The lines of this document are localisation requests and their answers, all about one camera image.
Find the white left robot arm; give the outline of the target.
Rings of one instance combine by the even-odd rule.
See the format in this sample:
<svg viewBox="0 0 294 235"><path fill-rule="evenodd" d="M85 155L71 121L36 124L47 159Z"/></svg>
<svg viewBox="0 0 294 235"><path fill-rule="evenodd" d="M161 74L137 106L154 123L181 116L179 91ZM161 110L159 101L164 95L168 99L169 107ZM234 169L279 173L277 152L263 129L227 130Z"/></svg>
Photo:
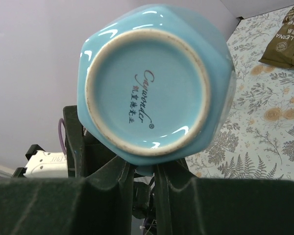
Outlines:
<svg viewBox="0 0 294 235"><path fill-rule="evenodd" d="M116 156L82 126L75 105L63 108L58 136L61 152L48 152L37 144L31 145L25 154L27 164L17 168L12 177L87 177Z"/></svg>

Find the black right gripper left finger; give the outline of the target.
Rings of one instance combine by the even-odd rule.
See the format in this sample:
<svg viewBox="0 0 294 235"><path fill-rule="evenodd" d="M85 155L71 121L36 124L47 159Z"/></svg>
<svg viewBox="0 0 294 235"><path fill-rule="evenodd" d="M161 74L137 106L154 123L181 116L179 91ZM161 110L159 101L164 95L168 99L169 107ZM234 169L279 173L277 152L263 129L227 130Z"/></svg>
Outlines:
<svg viewBox="0 0 294 235"><path fill-rule="evenodd" d="M115 157L88 177L0 179L0 235L128 235L132 166Z"/></svg>

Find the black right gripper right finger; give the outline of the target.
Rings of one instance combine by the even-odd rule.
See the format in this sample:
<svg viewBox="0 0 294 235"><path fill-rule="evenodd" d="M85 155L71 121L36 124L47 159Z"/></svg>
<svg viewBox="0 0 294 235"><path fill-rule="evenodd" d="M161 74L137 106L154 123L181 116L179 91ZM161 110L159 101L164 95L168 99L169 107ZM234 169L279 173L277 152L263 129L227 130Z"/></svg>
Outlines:
<svg viewBox="0 0 294 235"><path fill-rule="evenodd" d="M294 235L294 181L198 178L154 167L160 235Z"/></svg>

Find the light blue mug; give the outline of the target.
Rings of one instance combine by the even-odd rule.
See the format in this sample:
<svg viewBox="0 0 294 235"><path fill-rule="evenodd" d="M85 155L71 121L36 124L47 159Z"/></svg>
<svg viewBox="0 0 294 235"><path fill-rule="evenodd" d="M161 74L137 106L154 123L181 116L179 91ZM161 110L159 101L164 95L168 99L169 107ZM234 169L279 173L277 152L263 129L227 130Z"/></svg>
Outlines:
<svg viewBox="0 0 294 235"><path fill-rule="evenodd" d="M199 13L138 7L84 42L77 115L86 130L144 176L208 148L236 89L226 40Z"/></svg>

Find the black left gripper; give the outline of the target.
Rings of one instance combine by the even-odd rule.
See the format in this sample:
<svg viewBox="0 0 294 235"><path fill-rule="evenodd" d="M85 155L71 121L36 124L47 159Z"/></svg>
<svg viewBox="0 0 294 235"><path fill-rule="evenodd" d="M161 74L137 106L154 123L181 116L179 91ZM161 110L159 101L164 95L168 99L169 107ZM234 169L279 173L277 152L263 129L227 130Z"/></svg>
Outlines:
<svg viewBox="0 0 294 235"><path fill-rule="evenodd" d="M87 177L116 156L82 126L78 119L77 106L64 107L63 118L70 177Z"/></svg>

